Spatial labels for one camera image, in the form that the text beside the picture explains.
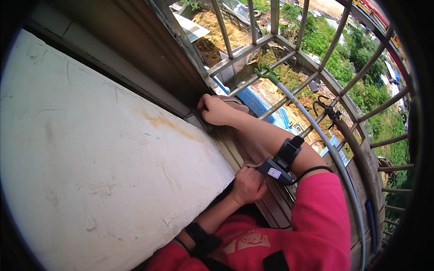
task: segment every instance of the wearable device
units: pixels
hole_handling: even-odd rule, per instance
[[[293,179],[288,172],[294,159],[299,154],[303,142],[304,139],[300,136],[295,136],[292,140],[287,138],[280,147],[277,155],[273,159],[268,158],[258,167],[258,171],[265,176],[273,177],[285,185],[294,184]]]
[[[196,247],[190,253],[192,257],[203,257],[214,252],[222,244],[219,237],[214,234],[207,234],[197,222],[190,223],[185,227],[185,232],[196,243]]]
[[[197,222],[188,224],[188,226],[185,227],[185,232],[191,237],[191,239],[193,239],[196,244],[200,243],[208,236],[208,234]]]

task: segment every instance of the hand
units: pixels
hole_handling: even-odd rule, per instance
[[[230,125],[231,120],[239,111],[227,105],[224,101],[209,94],[204,94],[197,105],[201,109],[206,105],[207,110],[202,111],[202,117],[208,123],[221,126]]]
[[[243,167],[235,177],[233,189],[228,196],[243,206],[260,200],[266,191],[264,175],[252,167]]]

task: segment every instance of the black cable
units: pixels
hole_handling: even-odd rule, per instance
[[[292,227],[292,225],[289,225],[288,227],[285,227],[285,228],[271,228],[271,229],[286,230],[286,229],[289,229],[291,227]]]
[[[301,180],[301,178],[303,178],[306,174],[308,174],[309,172],[311,172],[311,171],[314,171],[314,170],[319,170],[319,169],[325,169],[325,170],[328,170],[328,171],[330,171],[331,173],[334,173],[333,172],[333,170],[331,169],[331,168],[329,168],[329,167],[326,167],[326,166],[317,166],[317,167],[311,167],[311,168],[309,168],[308,170],[306,170],[305,172],[303,172],[295,181],[293,181],[293,182],[291,182],[290,184],[289,184],[289,186],[291,186],[291,185],[293,185],[293,184],[295,184],[295,183],[298,183],[298,181],[299,180]]]
[[[178,238],[174,238],[180,245],[182,245],[184,248],[185,248],[185,250],[187,251],[187,253],[188,254],[190,254],[190,250],[188,249],[188,247],[181,241],[181,240],[179,240]]]

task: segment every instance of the pink shirt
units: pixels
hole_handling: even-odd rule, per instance
[[[259,228],[246,215],[229,217],[216,231],[223,244],[212,257],[234,270],[263,270],[263,259],[282,250],[291,271],[349,270],[350,224],[339,178],[320,173],[297,187],[293,231]],[[208,270],[179,245],[158,250],[147,270]]]

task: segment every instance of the white wall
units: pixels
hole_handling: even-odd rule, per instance
[[[4,194],[48,270],[130,270],[234,177],[203,131],[24,30],[0,98]]]

